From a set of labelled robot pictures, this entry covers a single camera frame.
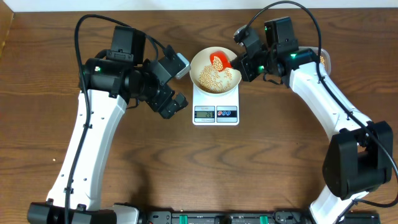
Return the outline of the red plastic measuring scoop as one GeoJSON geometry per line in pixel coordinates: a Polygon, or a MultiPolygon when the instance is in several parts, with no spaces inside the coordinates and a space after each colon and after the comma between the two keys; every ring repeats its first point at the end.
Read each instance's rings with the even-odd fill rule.
{"type": "Polygon", "coordinates": [[[226,54],[223,51],[216,51],[210,54],[210,62],[217,72],[232,68],[226,54]]]}

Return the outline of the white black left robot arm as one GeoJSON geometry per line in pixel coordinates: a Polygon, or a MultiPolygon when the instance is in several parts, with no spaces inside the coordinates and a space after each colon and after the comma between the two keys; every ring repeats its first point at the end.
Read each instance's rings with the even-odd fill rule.
{"type": "Polygon", "coordinates": [[[144,58],[148,36],[117,26],[109,49],[82,66],[78,114],[60,173],[44,202],[31,203],[30,223],[145,223],[144,212],[127,203],[101,207],[103,174],[117,126],[129,102],[146,102],[162,118],[185,108],[187,99],[169,87],[190,71],[171,46],[144,58]]]}

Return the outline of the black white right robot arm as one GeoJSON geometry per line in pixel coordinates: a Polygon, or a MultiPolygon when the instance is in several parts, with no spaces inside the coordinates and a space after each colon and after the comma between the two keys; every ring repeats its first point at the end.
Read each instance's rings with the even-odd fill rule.
{"type": "Polygon", "coordinates": [[[311,203],[310,223],[370,223],[374,217],[349,217],[350,208],[392,177],[391,127],[374,123],[342,94],[322,64],[321,49],[301,47],[292,21],[265,22],[266,41],[243,26],[234,41],[245,51],[231,61],[245,82],[268,74],[298,94],[316,116],[329,139],[322,174],[325,187],[311,203]]]}

